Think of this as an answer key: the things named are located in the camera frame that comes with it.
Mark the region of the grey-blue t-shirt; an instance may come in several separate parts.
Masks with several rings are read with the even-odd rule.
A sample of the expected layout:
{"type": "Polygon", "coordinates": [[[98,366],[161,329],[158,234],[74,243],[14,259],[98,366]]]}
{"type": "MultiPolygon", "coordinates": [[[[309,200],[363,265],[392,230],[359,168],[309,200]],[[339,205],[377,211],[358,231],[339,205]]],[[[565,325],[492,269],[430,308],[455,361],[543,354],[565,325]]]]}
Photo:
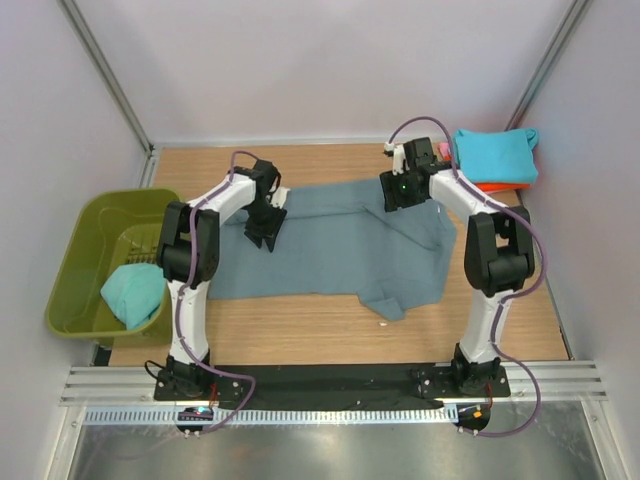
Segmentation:
{"type": "Polygon", "coordinates": [[[428,200],[386,212],[376,179],[294,188],[272,251],[244,234],[239,211],[221,227],[211,299],[353,294],[388,321],[443,296],[457,231],[428,200]]]}

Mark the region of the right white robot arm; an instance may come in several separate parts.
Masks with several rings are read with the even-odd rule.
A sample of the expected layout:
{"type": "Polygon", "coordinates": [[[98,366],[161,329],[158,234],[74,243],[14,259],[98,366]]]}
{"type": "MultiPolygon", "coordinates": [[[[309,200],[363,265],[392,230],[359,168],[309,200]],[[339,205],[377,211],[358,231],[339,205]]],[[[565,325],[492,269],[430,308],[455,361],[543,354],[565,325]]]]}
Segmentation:
{"type": "Polygon", "coordinates": [[[464,272],[472,305],[450,381],[461,395],[486,394],[502,376],[498,349],[513,296],[535,271],[529,213],[494,201],[451,162],[439,161],[427,137],[388,141],[384,154],[392,159],[392,168],[379,175],[387,212],[435,200],[466,224],[464,272]]]}

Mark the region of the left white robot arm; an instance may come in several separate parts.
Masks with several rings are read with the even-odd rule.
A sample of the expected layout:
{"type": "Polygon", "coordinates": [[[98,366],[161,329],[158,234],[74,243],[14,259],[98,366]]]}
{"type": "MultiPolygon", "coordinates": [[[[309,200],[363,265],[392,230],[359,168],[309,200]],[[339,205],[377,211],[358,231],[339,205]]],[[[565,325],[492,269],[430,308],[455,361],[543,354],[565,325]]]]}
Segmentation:
{"type": "Polygon", "coordinates": [[[220,228],[237,212],[248,218],[244,235],[255,246],[275,248],[286,218],[288,190],[270,161],[254,158],[252,167],[230,166],[223,180],[188,201],[168,204],[157,264],[171,297],[172,340],[157,386],[189,399],[204,398],[218,376],[210,366],[206,339],[206,301],[220,262],[220,228]]]}

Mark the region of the folded pink t-shirt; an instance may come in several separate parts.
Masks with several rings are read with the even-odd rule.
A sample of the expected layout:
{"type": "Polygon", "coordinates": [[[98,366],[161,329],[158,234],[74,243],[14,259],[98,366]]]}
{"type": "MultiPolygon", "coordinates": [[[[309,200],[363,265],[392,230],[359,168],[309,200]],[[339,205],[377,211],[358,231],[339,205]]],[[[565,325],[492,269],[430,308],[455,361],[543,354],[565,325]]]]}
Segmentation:
{"type": "Polygon", "coordinates": [[[442,142],[438,145],[439,151],[443,157],[447,157],[450,155],[450,147],[446,142],[442,142]]]}

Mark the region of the folded orange t-shirt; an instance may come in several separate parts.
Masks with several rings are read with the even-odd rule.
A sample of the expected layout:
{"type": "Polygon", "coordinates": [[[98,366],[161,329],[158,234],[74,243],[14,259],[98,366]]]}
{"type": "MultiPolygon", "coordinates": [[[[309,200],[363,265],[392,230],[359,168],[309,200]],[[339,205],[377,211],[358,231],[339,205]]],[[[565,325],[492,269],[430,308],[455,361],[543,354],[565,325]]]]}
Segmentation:
{"type": "Polygon", "coordinates": [[[498,192],[505,191],[515,191],[528,189],[531,187],[528,183],[502,183],[502,182],[485,182],[485,183],[476,183],[475,186],[487,194],[493,194],[498,192]]]}

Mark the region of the folded cyan t-shirt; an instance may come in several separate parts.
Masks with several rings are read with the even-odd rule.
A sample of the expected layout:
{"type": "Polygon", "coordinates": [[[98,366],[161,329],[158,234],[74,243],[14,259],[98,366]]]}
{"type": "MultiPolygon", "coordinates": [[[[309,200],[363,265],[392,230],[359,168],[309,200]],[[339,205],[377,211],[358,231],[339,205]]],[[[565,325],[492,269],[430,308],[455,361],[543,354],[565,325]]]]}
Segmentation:
{"type": "Polygon", "coordinates": [[[482,133],[459,129],[453,136],[458,166],[473,183],[533,184],[538,178],[535,128],[482,133]]]}

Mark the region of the crumpled teal t-shirt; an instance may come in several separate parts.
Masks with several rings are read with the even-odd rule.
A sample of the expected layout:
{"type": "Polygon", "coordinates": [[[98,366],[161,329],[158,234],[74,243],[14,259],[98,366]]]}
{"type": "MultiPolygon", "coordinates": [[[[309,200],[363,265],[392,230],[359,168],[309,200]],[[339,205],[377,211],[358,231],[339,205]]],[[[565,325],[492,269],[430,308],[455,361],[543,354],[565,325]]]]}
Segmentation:
{"type": "Polygon", "coordinates": [[[164,289],[165,279],[157,265],[134,263],[117,267],[100,294],[126,329],[135,330],[147,323],[160,307],[164,289]]]}

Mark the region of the green plastic basket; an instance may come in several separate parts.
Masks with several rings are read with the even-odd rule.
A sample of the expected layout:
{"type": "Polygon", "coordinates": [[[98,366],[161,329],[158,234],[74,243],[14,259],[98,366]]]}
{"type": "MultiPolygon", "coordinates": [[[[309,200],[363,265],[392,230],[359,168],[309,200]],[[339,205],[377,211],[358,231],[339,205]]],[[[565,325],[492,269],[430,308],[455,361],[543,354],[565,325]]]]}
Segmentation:
{"type": "Polygon", "coordinates": [[[147,347],[171,341],[171,299],[137,329],[118,320],[100,290],[122,265],[154,264],[167,205],[167,188],[103,193],[81,210],[49,297],[45,321],[61,338],[111,347],[147,347]]]}

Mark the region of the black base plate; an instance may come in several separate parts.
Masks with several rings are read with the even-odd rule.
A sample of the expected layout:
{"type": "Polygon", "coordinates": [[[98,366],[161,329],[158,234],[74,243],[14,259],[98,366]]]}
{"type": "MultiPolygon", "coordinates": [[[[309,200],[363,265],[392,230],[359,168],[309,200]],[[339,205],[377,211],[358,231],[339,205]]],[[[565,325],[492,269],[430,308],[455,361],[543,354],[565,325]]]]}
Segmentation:
{"type": "Polygon", "coordinates": [[[462,381],[454,369],[445,364],[326,364],[326,365],[239,365],[224,366],[227,376],[209,371],[159,371],[154,399],[206,400],[212,392],[216,399],[231,404],[241,399],[256,380],[249,399],[252,407],[260,402],[283,408],[290,403],[307,408],[312,402],[336,402],[340,398],[355,401],[357,396],[384,401],[393,399],[481,397],[488,393],[497,398],[510,396],[506,371],[499,366],[495,373],[478,380],[462,381]]]}

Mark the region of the aluminium rail frame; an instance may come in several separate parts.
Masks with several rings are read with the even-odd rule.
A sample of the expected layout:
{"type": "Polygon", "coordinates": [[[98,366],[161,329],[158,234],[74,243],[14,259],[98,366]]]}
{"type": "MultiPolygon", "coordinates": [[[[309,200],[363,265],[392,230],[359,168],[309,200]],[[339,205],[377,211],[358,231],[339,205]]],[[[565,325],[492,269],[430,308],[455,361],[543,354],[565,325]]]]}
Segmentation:
{"type": "MultiPolygon", "coordinates": [[[[528,364],[547,401],[604,401],[607,393],[591,361],[534,361],[528,364]]],[[[64,407],[148,404],[155,381],[141,367],[73,367],[59,397],[64,407]]]]}

